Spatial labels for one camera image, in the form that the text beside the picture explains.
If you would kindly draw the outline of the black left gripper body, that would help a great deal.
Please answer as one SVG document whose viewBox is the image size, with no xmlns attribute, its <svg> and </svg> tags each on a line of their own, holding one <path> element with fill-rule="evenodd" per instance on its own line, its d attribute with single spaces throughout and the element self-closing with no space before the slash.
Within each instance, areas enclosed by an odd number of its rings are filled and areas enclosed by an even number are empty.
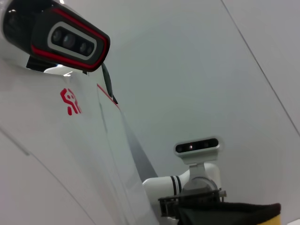
<svg viewBox="0 0 300 225">
<path fill-rule="evenodd" d="M 208 190 L 205 188 L 194 190 L 182 190 L 180 194 L 159 198 L 161 207 L 195 206 L 202 203 L 218 203 L 220 190 Z"/>
</svg>

